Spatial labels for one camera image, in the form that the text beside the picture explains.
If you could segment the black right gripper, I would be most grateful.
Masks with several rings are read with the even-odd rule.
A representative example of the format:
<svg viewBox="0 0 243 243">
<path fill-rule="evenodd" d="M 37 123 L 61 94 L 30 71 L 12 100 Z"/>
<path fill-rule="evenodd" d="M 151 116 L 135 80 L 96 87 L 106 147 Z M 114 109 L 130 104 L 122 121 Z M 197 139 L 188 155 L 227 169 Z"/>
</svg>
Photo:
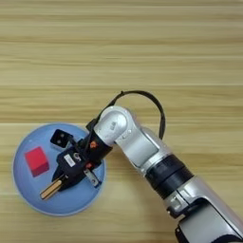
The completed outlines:
<svg viewBox="0 0 243 243">
<path fill-rule="evenodd" d="M 95 132 L 79 140 L 78 145 L 81 148 L 86 168 L 99 167 L 102 159 L 112 150 L 112 147 L 106 145 Z M 84 169 L 83 166 L 78 165 L 65 168 L 58 166 L 53 174 L 52 180 L 59 179 L 62 182 L 61 188 L 59 189 L 62 192 L 77 185 L 85 177 L 88 178 L 94 188 L 98 188 L 102 184 L 93 171 Z"/>
</svg>

